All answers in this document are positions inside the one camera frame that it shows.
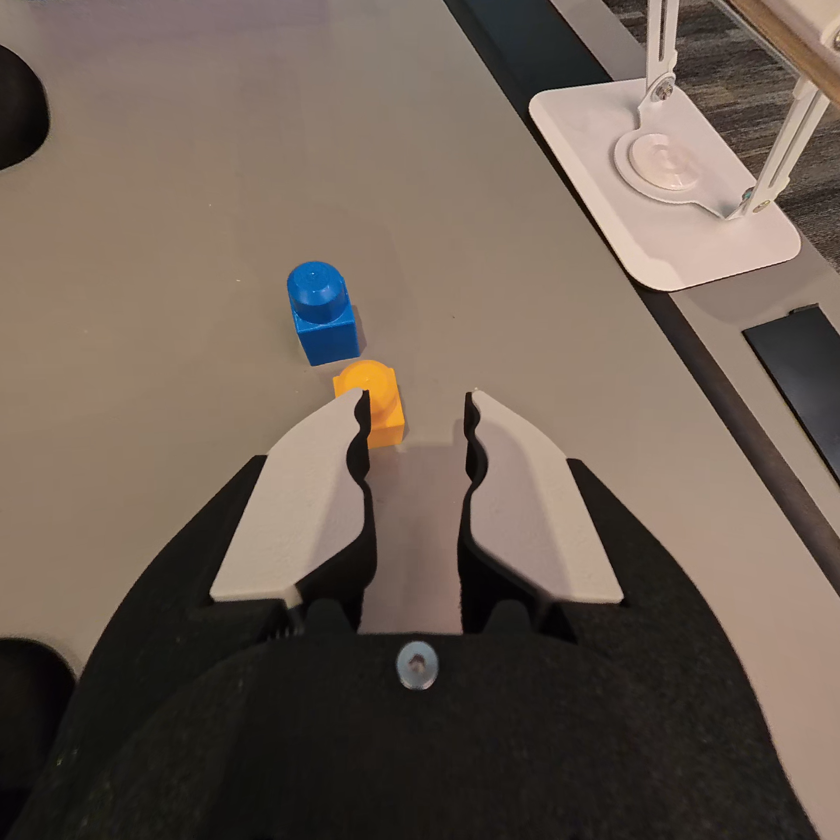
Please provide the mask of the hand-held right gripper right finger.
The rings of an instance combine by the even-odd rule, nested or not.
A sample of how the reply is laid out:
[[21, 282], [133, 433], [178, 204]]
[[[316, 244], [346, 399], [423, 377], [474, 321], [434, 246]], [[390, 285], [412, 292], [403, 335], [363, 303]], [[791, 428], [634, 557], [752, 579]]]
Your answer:
[[564, 606], [618, 606], [620, 585], [567, 455], [483, 391], [465, 395], [457, 540], [461, 626], [479, 634], [503, 602], [531, 629], [572, 634]]

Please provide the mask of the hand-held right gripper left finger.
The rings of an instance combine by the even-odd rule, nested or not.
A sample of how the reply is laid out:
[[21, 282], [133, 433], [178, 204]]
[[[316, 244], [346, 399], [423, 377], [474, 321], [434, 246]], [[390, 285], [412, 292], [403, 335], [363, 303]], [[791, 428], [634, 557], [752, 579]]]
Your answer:
[[359, 630], [377, 567], [370, 431], [370, 394], [353, 387], [280, 437], [210, 588], [215, 603], [276, 601], [291, 616], [327, 600]]

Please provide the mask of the yellow mega block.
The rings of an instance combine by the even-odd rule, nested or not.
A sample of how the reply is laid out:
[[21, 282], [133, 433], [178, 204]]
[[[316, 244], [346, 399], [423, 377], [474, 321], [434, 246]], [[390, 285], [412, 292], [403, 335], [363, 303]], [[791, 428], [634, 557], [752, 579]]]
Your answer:
[[405, 417], [393, 368], [376, 360], [356, 360], [334, 376], [332, 384], [336, 397], [353, 388], [369, 393], [369, 449], [391, 447], [403, 441]]

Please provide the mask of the blue mega block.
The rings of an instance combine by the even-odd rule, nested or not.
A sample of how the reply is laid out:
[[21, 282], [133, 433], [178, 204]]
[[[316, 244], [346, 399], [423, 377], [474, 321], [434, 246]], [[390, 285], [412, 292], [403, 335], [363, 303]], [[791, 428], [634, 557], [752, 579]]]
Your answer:
[[294, 327], [311, 366], [360, 357], [357, 324], [346, 282], [329, 263], [308, 261], [287, 279]]

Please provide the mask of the black flat plate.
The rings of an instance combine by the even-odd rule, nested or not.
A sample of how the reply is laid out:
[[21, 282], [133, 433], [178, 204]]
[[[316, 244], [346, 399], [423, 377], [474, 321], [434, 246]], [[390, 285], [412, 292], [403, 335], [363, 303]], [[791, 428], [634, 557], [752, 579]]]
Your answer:
[[838, 482], [838, 331], [813, 303], [747, 328], [742, 336]]

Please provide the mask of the grey desk rail strip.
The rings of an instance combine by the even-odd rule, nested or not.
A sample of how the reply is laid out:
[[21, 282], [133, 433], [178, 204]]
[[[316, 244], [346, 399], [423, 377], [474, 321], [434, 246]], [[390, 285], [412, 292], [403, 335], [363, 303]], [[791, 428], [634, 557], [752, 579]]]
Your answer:
[[837, 532], [672, 297], [637, 281], [632, 284], [828, 583], [839, 593]]

